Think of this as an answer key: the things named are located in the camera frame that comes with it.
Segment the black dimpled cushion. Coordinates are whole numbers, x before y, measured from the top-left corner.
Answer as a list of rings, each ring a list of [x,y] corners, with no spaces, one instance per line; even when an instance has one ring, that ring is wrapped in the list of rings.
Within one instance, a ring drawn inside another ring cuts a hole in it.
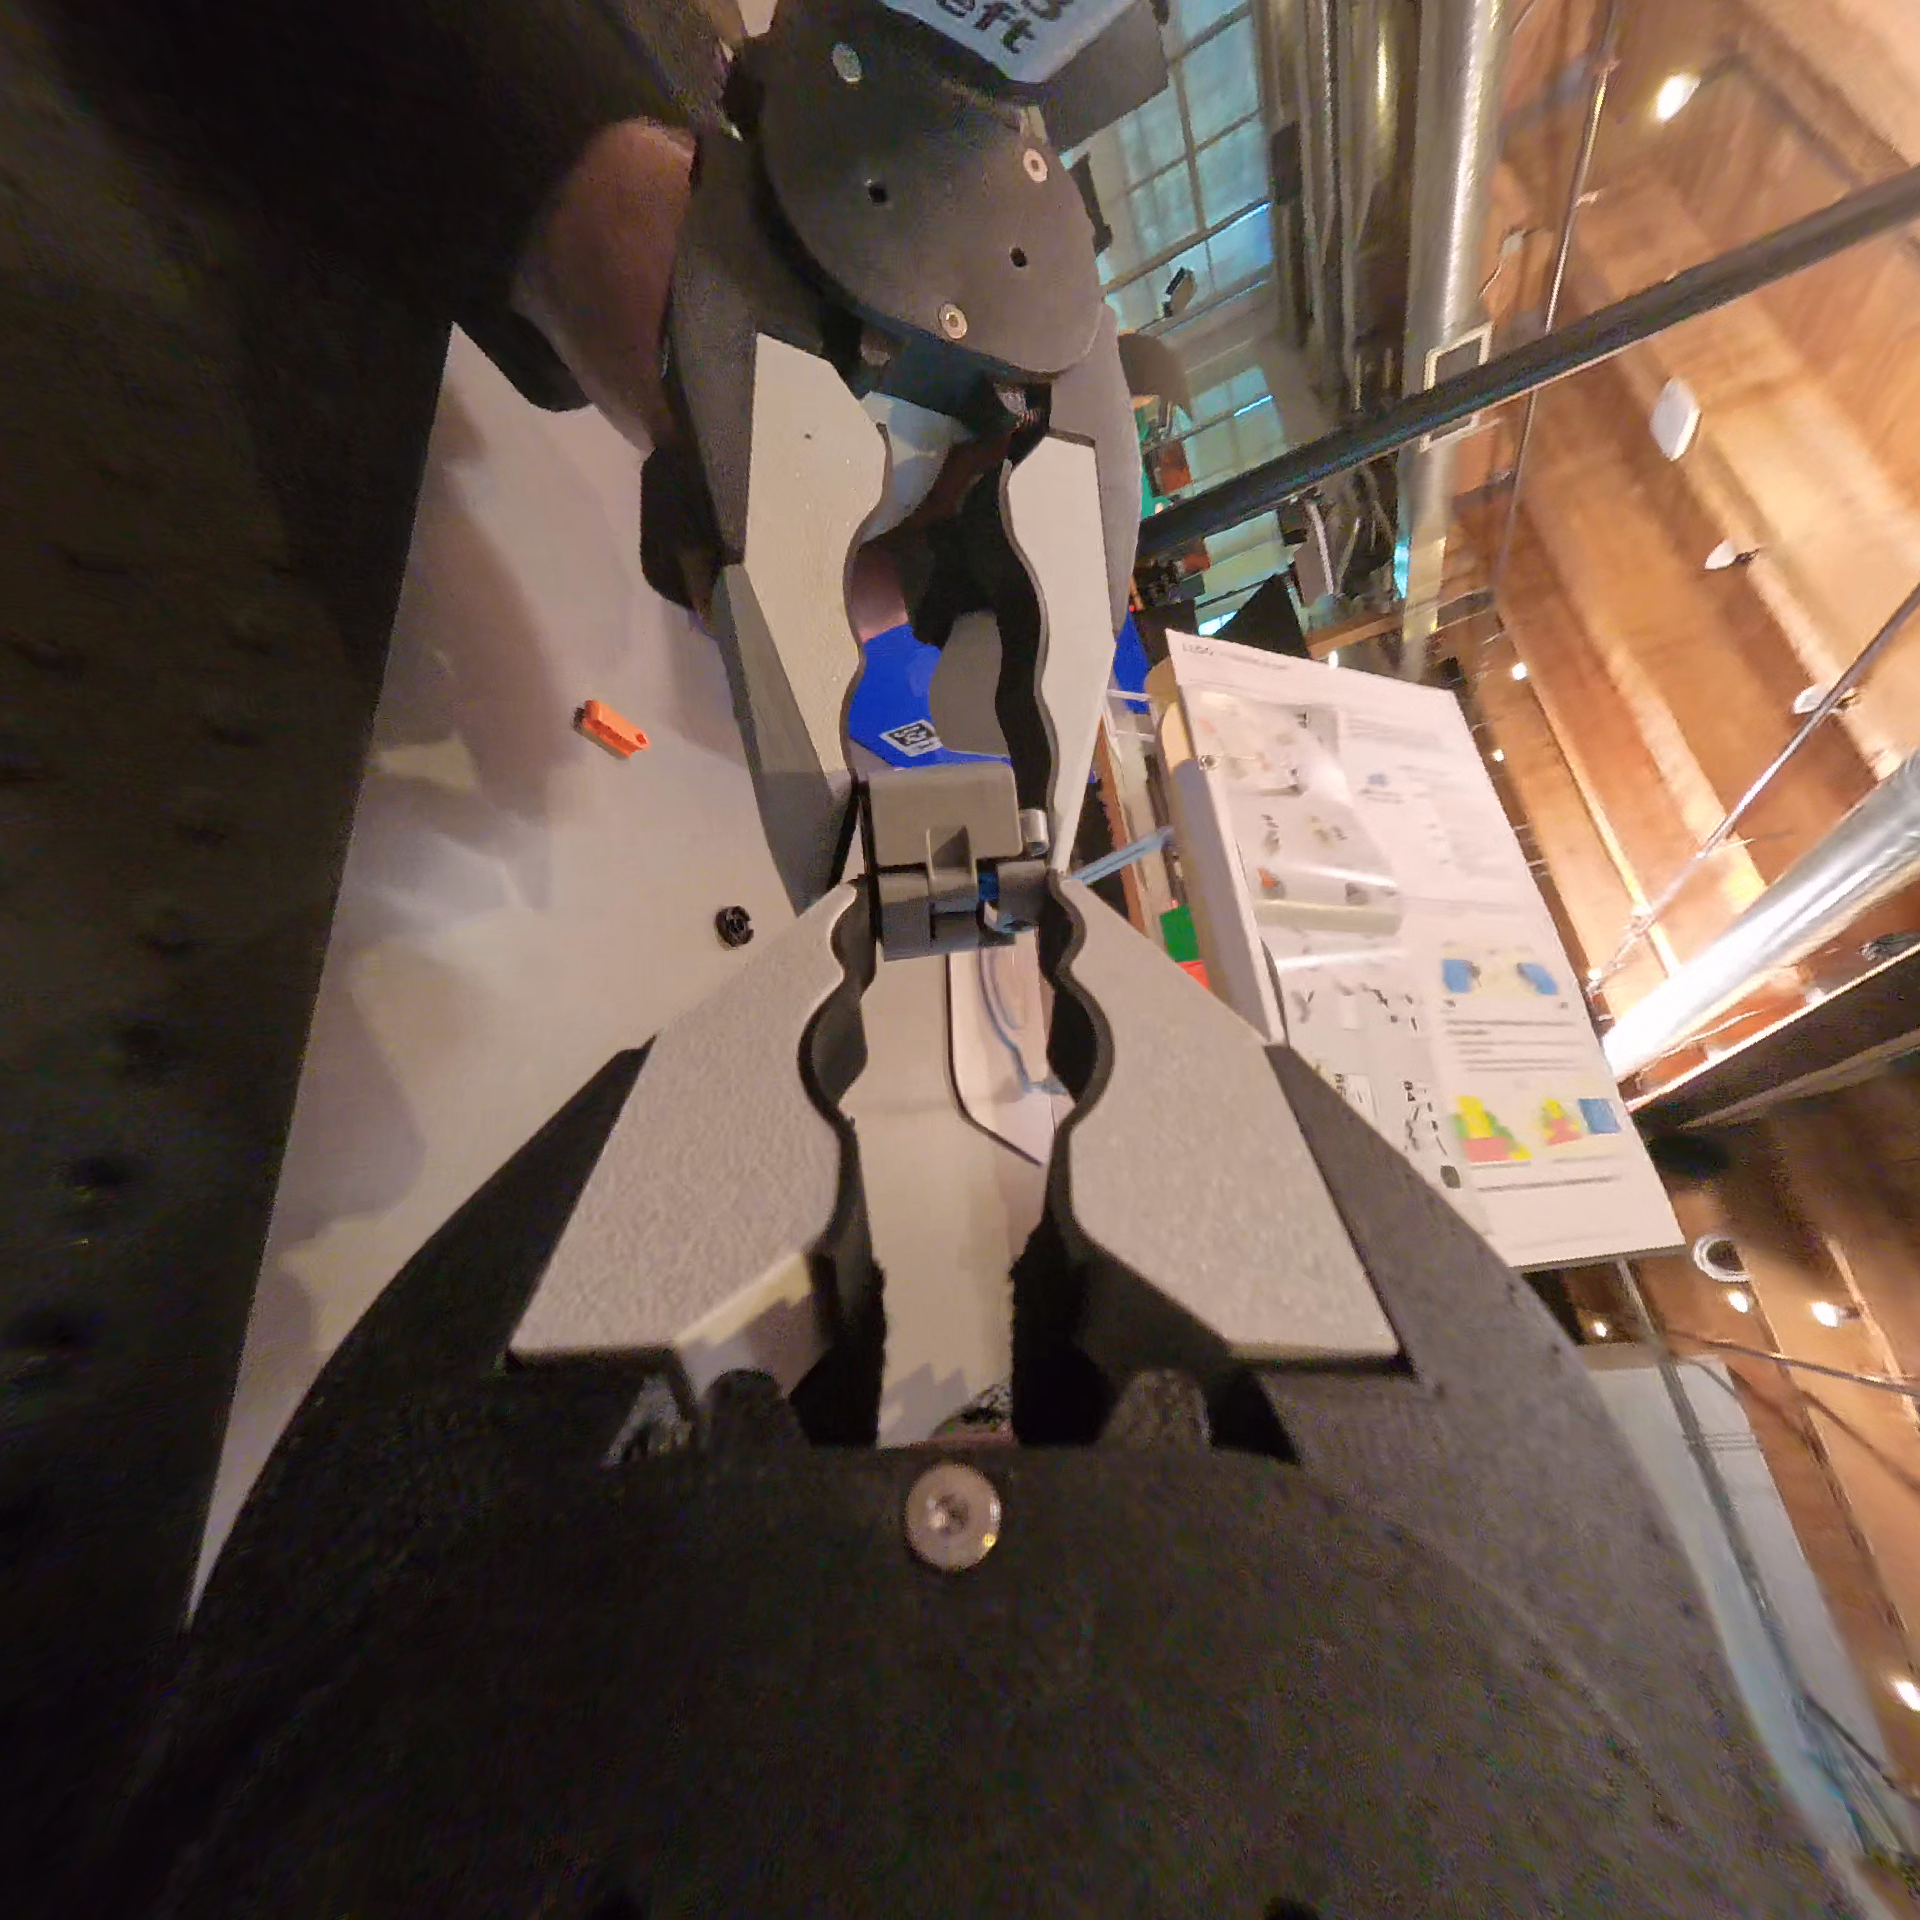
[[[4,280],[8,1605],[166,1634],[386,677],[443,324],[255,229]]]

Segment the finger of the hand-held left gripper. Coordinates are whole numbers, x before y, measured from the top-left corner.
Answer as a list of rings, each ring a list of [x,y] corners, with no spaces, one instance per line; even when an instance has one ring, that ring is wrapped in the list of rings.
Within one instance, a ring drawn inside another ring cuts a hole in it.
[[[1118,652],[1089,441],[1041,436],[998,467],[979,511],[979,579],[998,633],[996,720],[1017,795],[1045,812],[1050,864],[1066,876]]]
[[[851,557],[890,485],[890,441],[812,354],[753,339],[746,547],[715,590],[715,638],[761,828],[794,908],[835,889],[856,778],[845,707],[863,672]]]

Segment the black metal pole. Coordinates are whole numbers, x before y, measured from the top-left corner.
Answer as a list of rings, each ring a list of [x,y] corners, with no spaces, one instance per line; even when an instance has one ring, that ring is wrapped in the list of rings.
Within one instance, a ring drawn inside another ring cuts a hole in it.
[[[1670,274],[1624,301],[1602,305],[1572,325],[1551,329],[1519,350],[1504,350],[1438,386],[1341,422],[1335,430],[1290,448],[1232,481],[1179,498],[1141,521],[1135,557],[1158,561],[1223,535],[1282,498],[1309,494],[1328,478],[1399,453],[1407,445],[1439,436],[1447,429],[1536,395],[1589,366],[1602,366],[1671,325],[1707,315],[1727,305],[1824,264],[1840,250],[1884,239],[1916,221],[1916,166],[1861,185],[1812,214],[1773,229],[1733,250]]]

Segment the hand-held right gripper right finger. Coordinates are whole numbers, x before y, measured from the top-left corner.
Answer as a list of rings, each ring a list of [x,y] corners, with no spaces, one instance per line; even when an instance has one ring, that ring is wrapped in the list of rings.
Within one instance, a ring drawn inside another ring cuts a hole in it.
[[[1264,1370],[1402,1370],[1272,1048],[1089,885],[1039,921],[1066,1093],[1011,1269],[1023,1442],[1093,1442],[1143,1376],[1239,1418]]]

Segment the white document stand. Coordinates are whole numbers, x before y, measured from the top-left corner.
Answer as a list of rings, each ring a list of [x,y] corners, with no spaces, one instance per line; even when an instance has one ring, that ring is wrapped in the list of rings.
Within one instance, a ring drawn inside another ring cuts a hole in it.
[[[994,707],[994,633],[954,643],[932,683],[948,746],[1003,751]],[[1189,869],[1174,828],[1174,778],[1151,694],[1153,645],[1125,626],[1090,751],[1090,793],[1067,869],[1203,985],[1208,982]],[[1052,982],[1039,929],[948,961],[948,1061],[964,1117],[1026,1163],[1052,1157],[1067,1092],[1052,1066]]]

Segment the white printed instruction sheet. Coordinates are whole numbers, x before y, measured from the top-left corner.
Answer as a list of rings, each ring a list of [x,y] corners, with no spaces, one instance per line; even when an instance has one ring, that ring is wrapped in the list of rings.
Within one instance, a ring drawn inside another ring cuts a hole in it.
[[[1189,694],[1319,702],[1405,895],[1381,940],[1264,934]],[[1449,693],[1223,638],[1151,672],[1208,985],[1304,1058],[1519,1269],[1681,1250],[1547,900]]]

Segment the person's left hand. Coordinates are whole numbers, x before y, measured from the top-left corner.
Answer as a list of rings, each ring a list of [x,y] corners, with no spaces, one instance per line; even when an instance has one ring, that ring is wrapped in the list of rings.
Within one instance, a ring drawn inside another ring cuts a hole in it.
[[[662,324],[695,138],[649,118],[595,133],[521,257],[512,305],[641,450],[672,441]]]

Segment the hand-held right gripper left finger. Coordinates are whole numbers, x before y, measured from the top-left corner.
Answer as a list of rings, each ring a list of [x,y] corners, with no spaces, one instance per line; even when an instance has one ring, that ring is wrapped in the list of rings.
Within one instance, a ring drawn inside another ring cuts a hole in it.
[[[761,1370],[821,1442],[874,1442],[882,1269],[843,1110],[871,979],[869,897],[843,880],[653,1039],[517,1359],[661,1359],[692,1401]]]

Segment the small grey brick hinge assembly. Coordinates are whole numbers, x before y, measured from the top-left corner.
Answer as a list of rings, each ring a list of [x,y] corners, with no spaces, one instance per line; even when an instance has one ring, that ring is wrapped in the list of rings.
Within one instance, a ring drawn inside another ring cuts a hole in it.
[[[1023,807],[1011,763],[878,769],[863,832],[885,961],[1009,948],[1039,926],[1052,822]]]

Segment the brick building instruction booklet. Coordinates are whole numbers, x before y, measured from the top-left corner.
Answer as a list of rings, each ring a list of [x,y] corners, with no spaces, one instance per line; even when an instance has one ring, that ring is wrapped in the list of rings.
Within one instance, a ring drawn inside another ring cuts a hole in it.
[[[1402,885],[1347,778],[1335,707],[1199,689],[1189,728],[1264,934],[1381,940],[1405,926]]]

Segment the blue bin with tag label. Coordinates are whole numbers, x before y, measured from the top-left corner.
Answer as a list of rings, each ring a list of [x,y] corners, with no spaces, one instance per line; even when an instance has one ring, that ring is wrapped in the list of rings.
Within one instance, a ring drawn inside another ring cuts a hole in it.
[[[932,716],[936,645],[909,625],[867,641],[863,677],[845,713],[850,744],[890,769],[954,766],[984,760],[943,742]]]

